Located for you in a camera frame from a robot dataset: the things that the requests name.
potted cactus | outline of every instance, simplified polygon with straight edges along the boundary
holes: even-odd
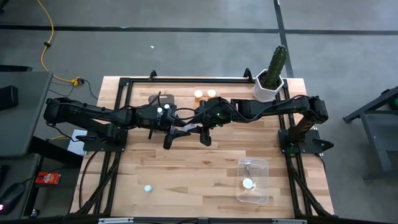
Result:
[[[254,98],[260,102],[271,101],[284,85],[280,73],[285,65],[287,49],[280,45],[275,49],[268,69],[264,69],[256,77],[254,86]]]

white pot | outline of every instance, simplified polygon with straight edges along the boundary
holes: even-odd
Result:
[[[275,90],[269,90],[267,88],[261,87],[259,80],[260,80],[260,75],[262,75],[264,72],[267,72],[267,69],[264,69],[262,72],[260,72],[260,74],[256,76],[256,84],[254,85],[254,91],[253,91],[254,98],[260,102],[272,101],[275,98],[276,94],[284,85],[284,81],[279,75],[280,85],[278,86],[278,88],[276,88]]]

clear plastic container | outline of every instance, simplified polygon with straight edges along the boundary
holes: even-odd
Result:
[[[236,197],[241,202],[268,203],[268,162],[242,157],[238,163]]]

gray floor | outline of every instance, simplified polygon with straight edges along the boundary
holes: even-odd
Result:
[[[271,0],[43,3],[58,25],[278,28]],[[395,0],[280,0],[280,6],[286,29],[398,29]],[[32,0],[11,1],[0,23],[49,24]],[[49,35],[48,31],[0,30],[0,64],[43,70],[39,58]],[[379,164],[361,122],[345,124],[342,117],[397,85],[397,36],[288,35],[287,42],[294,77],[305,79],[309,95],[319,95],[326,101],[330,115],[318,128],[324,139],[335,143],[325,153],[335,213],[345,218],[396,223],[398,181],[362,181],[362,175],[377,172]],[[148,75],[155,69],[159,75],[240,77],[246,67],[257,73],[267,67],[278,44],[278,34],[59,31],[45,61],[60,77],[89,80],[98,94],[105,75]],[[52,85],[51,89],[69,92],[69,86]],[[57,95],[49,93],[48,97]],[[78,87],[71,98],[95,103],[87,86]],[[61,129],[70,133],[73,127],[66,124]],[[51,138],[58,134],[39,121],[36,135]],[[46,204],[53,196],[41,197]],[[49,209],[44,215],[67,212],[70,199],[63,201],[55,210],[49,209],[54,206],[43,206]]]

wooden table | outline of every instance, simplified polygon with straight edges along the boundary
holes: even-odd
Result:
[[[104,77],[98,106],[113,108],[120,77]],[[288,79],[290,95],[306,94],[304,80]],[[253,84],[208,83],[136,83],[131,105],[148,103],[148,97],[158,91],[173,94],[175,104],[196,108],[195,90],[204,93],[216,90],[218,96],[252,99]],[[181,111],[180,116],[191,116]],[[301,115],[295,114],[296,122]],[[231,123],[210,132],[212,145],[205,147],[199,135],[174,140],[170,150],[162,148],[164,134],[149,130],[129,132],[126,151],[122,153],[112,207],[112,216],[131,217],[236,217],[236,218],[291,218],[294,217],[292,199],[284,155],[279,151],[277,116],[263,117],[243,124]],[[85,156],[81,172],[88,160]],[[88,200],[100,179],[104,153],[99,152],[88,166],[83,183],[83,203]],[[236,171],[241,157],[265,159],[269,163],[269,202],[267,205],[243,203],[236,198]],[[307,184],[324,208],[333,213],[328,184],[322,162],[314,155],[303,155]],[[146,193],[150,184],[153,191]],[[107,189],[103,197],[106,203]],[[304,212],[301,190],[300,208]],[[78,210],[78,186],[71,211]]]

